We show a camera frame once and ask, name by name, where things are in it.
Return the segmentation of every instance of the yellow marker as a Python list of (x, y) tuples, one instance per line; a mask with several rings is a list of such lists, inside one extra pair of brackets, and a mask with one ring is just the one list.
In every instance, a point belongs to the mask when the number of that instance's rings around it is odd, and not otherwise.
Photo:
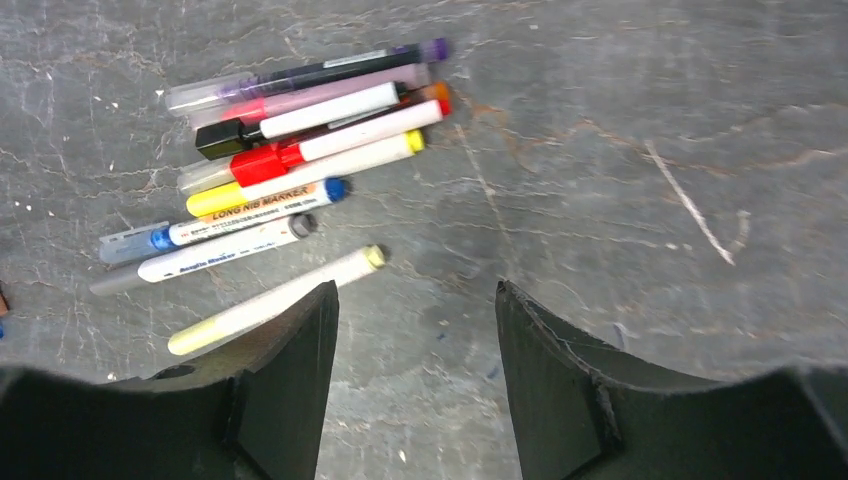
[(386, 264), (380, 247), (361, 248), (273, 290), (175, 333), (168, 341), (174, 355), (188, 355), (230, 335), (245, 332), (288, 310), (318, 285), (334, 280), (341, 287), (376, 272)]
[(424, 146), (421, 131), (412, 130), (299, 165), (287, 175), (256, 185), (240, 187), (232, 182), (192, 195), (186, 201), (186, 208), (195, 217), (202, 217), (325, 178), (350, 175), (409, 158)]

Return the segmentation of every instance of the purple marker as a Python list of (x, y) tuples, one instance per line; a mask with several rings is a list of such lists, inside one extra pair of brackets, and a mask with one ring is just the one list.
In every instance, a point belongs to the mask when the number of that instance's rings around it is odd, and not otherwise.
[(253, 75), (244, 72), (181, 85), (168, 92), (165, 102), (173, 115), (186, 115), (197, 110), (293, 92), (403, 65), (432, 63), (444, 60), (447, 56), (447, 41), (437, 38), (274, 73)]
[(388, 82), (402, 83), (407, 90), (417, 90), (432, 83), (427, 64), (416, 63), (273, 97), (257, 98), (238, 105), (224, 105), (191, 112), (188, 114), (188, 122), (195, 130), (233, 118), (238, 118), (244, 125), (251, 126), (266, 118), (311, 107)]

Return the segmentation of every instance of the pink marker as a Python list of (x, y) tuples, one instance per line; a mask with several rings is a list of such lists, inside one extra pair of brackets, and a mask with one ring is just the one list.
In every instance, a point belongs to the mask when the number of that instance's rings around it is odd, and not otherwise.
[(257, 98), (238, 105), (224, 105), (200, 110), (190, 113), (188, 121), (195, 130), (232, 118), (240, 118), (245, 125), (256, 125), (266, 118), (299, 110), (388, 82), (403, 83), (407, 90), (426, 87), (431, 83), (430, 71), (424, 63), (404, 65), (273, 97)]

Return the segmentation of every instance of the gray concrete floor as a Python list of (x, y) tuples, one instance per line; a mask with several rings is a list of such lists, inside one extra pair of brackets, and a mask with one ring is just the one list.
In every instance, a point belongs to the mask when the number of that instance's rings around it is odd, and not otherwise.
[[(846, 357), (844, 2), (11, 0), (0, 12), (4, 363), (150, 375), (179, 361), (172, 332), (382, 243), (391, 266), (341, 293), (318, 477), (513, 479), (501, 277), (689, 373)], [(318, 212), (319, 234), (126, 295), (88, 292), (99, 236), (186, 218), (177, 169), (199, 157), (165, 111), (168, 86), (436, 36), (454, 46), (435, 71), (457, 111), (412, 161), (355, 176), (353, 198)]]

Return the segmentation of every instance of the pen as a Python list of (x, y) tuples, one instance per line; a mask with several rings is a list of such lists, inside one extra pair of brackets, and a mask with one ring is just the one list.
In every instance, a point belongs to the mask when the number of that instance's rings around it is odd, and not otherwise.
[(168, 92), (165, 103), (168, 111), (179, 116), (196, 110), (345, 80), (401, 65), (436, 62), (444, 60), (447, 56), (447, 41), (437, 38), (273, 73), (252, 75), (245, 72), (247, 75), (238, 73), (181, 85)]
[(279, 247), (308, 236), (313, 224), (306, 215), (284, 217), (247, 230), (213, 238), (135, 265), (111, 270), (89, 288), (95, 295), (112, 295), (150, 283), (209, 268)]
[(329, 205), (344, 198), (345, 184), (337, 178), (327, 178), (279, 192), (187, 222), (170, 226), (167, 223), (151, 225), (104, 237), (101, 239), (100, 260), (110, 264), (131, 262)]
[(354, 122), (326, 135), (287, 145), (272, 143), (230, 159), (219, 159), (206, 166), (194, 167), (180, 175), (179, 185), (207, 190), (233, 180), (242, 187), (285, 175), (289, 168), (344, 150), (376, 142), (400, 133), (440, 122), (450, 114), (450, 103), (430, 100), (401, 110)]
[(389, 82), (271, 117), (254, 126), (247, 126), (238, 118), (225, 120), (199, 129), (194, 145), (209, 160), (228, 157), (260, 142), (396, 105), (406, 91), (402, 84)]
[(385, 264), (380, 247), (362, 248), (175, 333), (168, 340), (168, 350), (174, 355), (188, 355), (230, 335), (245, 333), (285, 312), (324, 282), (333, 280), (336, 286), (342, 287), (376, 272)]
[(283, 175), (250, 187), (232, 182), (192, 195), (186, 201), (189, 213), (206, 215), (252, 202), (325, 177), (340, 177), (409, 158), (424, 149), (420, 130), (395, 135), (358, 148), (346, 150), (314, 162), (294, 167)]
[(282, 93), (273, 97), (257, 98), (236, 105), (222, 105), (191, 112), (188, 114), (188, 123), (195, 130), (231, 118), (238, 118), (247, 126), (256, 125), (266, 118), (299, 110), (386, 82), (402, 83), (410, 90), (426, 87), (432, 83), (427, 65), (416, 63), (304, 90)]

